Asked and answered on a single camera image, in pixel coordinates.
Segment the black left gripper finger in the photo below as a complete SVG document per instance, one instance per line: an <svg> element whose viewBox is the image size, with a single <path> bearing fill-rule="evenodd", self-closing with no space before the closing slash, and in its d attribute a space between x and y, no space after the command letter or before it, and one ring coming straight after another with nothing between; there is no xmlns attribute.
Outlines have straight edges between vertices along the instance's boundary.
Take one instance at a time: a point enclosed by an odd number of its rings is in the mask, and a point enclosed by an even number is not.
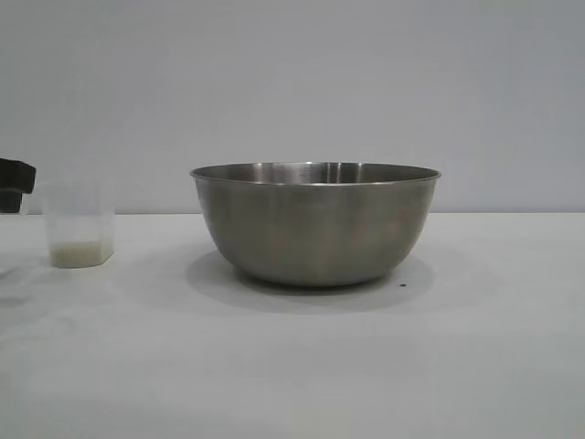
<svg viewBox="0 0 585 439"><path fill-rule="evenodd" d="M20 194L31 194L36 182L36 168L25 162L0 159L0 189Z"/></svg>
<svg viewBox="0 0 585 439"><path fill-rule="evenodd" d="M19 213L23 194L15 190L0 190L0 213Z"/></svg>

